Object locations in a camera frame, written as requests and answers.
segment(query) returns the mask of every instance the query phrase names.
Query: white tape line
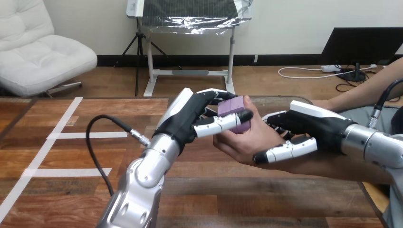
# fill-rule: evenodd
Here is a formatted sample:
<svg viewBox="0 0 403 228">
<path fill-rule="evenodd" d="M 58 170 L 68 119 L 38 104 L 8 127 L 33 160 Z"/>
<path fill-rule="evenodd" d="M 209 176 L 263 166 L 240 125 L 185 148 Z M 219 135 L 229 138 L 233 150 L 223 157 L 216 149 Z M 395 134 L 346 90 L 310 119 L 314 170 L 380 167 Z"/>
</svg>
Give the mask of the white tape line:
<svg viewBox="0 0 403 228">
<path fill-rule="evenodd" d="M 127 132 L 91 132 L 89 134 L 91 139 L 100 138 L 126 138 Z M 59 133 L 50 134 L 47 139 L 85 139 L 86 133 Z"/>
<path fill-rule="evenodd" d="M 102 169 L 108 176 L 112 168 Z M 22 177 L 101 177 L 98 169 L 25 169 Z"/>
<path fill-rule="evenodd" d="M 71 105 L 68 107 L 62 118 L 59 120 L 56 127 L 53 129 L 52 134 L 59 134 L 62 132 L 64 126 L 67 124 L 70 117 L 73 115 L 74 111 L 77 109 L 78 105 L 80 104 L 82 97 L 76 97 Z M 55 143 L 56 139 L 46 139 L 43 146 L 40 148 L 39 152 L 35 156 L 34 160 L 31 161 L 31 164 L 27 167 L 27 169 L 37 169 L 40 164 L 45 159 L 46 155 L 48 154 L 49 150 L 52 148 L 53 144 Z M 10 211 L 11 207 L 14 205 L 15 201 L 17 201 L 18 197 L 21 195 L 24 188 L 27 186 L 31 177 L 20 177 L 17 183 L 14 185 L 13 189 L 10 191 L 8 196 L 4 199 L 4 201 L 0 205 L 0 224 L 2 223 L 3 219 L 6 217 L 8 212 Z"/>
</svg>

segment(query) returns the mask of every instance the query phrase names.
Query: white wall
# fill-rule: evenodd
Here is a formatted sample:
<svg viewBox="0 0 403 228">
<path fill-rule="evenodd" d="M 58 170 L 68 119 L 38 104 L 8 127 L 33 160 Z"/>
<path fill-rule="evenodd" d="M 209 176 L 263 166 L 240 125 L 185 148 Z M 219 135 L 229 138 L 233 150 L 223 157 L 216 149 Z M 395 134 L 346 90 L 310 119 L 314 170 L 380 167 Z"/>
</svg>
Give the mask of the white wall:
<svg viewBox="0 0 403 228">
<path fill-rule="evenodd" d="M 99 55 L 122 54 L 135 36 L 126 0 L 44 2 L 57 35 Z M 236 29 L 235 54 L 320 54 L 333 27 L 403 27 L 403 0 L 254 0 L 252 6 L 252 21 Z M 168 55 L 226 55 L 229 36 L 153 34 L 153 41 Z"/>
</svg>

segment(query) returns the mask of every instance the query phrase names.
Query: black monitor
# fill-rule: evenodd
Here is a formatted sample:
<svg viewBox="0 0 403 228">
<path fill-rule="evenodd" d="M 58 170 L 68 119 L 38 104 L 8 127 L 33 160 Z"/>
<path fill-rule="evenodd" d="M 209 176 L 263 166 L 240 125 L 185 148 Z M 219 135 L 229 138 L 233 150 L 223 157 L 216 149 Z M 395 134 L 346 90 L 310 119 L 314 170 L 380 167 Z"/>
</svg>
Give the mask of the black monitor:
<svg viewBox="0 0 403 228">
<path fill-rule="evenodd" d="M 364 81 L 360 64 L 390 60 L 403 44 L 403 27 L 334 28 L 323 49 L 322 64 L 355 65 L 355 73 L 341 75 L 349 81 Z"/>
</svg>

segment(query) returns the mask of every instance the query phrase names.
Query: white cable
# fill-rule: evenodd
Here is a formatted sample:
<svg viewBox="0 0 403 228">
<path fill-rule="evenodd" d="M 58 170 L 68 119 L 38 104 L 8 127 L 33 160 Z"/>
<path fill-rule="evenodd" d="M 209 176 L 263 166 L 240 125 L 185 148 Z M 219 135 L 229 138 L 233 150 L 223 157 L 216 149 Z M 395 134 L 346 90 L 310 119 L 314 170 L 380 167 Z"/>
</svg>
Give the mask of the white cable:
<svg viewBox="0 0 403 228">
<path fill-rule="evenodd" d="M 371 65 L 370 67 L 367 68 L 362 68 L 360 70 L 368 70 L 368 69 L 372 69 L 375 68 L 376 65 Z M 286 78 L 299 78 L 299 79 L 315 79 L 315 78 L 325 78 L 325 77 L 333 77 L 333 76 L 337 76 L 337 75 L 342 75 L 342 74 L 348 74 L 348 73 L 352 73 L 355 72 L 355 70 L 352 71 L 348 71 L 348 72 L 343 72 L 343 73 L 338 73 L 338 74 L 334 74 L 334 75 L 326 75 L 326 76 L 319 76 L 319 77 L 293 77 L 293 76 L 285 76 L 282 75 L 280 73 L 280 71 L 284 70 L 284 69 L 300 69 L 300 70 L 312 70 L 312 71 L 319 71 L 322 69 L 308 69 L 308 68 L 300 68 L 300 67 L 285 67 L 285 68 L 281 68 L 280 70 L 278 70 L 278 74 L 282 77 L 286 77 Z"/>
</svg>

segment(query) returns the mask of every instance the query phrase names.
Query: human arm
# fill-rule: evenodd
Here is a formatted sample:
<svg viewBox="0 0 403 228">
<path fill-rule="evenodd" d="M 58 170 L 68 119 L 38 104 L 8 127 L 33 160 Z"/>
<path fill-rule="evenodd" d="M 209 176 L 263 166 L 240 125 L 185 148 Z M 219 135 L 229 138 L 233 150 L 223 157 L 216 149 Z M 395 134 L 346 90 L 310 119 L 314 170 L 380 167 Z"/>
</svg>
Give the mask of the human arm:
<svg viewBox="0 0 403 228">
<path fill-rule="evenodd" d="M 282 170 L 296 174 L 324 176 L 351 181 L 391 183 L 389 174 L 378 166 L 331 153 L 314 152 L 302 157 L 280 161 L 270 165 L 255 165 L 255 153 L 283 144 L 284 140 L 264 123 L 249 97 L 244 98 L 245 108 L 254 112 L 251 129 L 244 134 L 225 131 L 214 136 L 214 145 L 236 161 L 269 170 Z"/>
<path fill-rule="evenodd" d="M 388 67 L 345 93 L 329 100 L 312 101 L 314 105 L 334 112 L 375 104 L 382 92 L 394 81 L 403 78 L 403 58 L 391 63 Z M 403 84 L 397 85 L 388 99 L 403 94 Z"/>
</svg>

